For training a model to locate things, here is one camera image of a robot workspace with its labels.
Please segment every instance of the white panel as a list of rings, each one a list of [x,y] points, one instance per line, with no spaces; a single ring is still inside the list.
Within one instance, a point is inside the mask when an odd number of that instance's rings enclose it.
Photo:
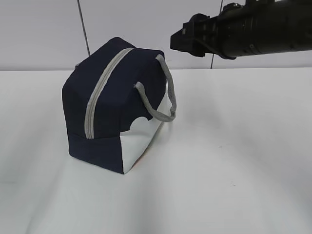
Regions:
[[[237,2],[245,5],[245,0],[224,0],[223,6]],[[269,55],[240,57],[225,60],[214,57],[213,68],[262,68],[262,67],[311,67],[312,51],[278,53]]]
[[[75,0],[1,0],[0,70],[65,70],[87,57]]]
[[[164,51],[170,68],[210,68],[211,55],[196,58],[170,49],[170,36],[196,13],[215,16],[220,0],[80,0],[91,52],[112,37]]]

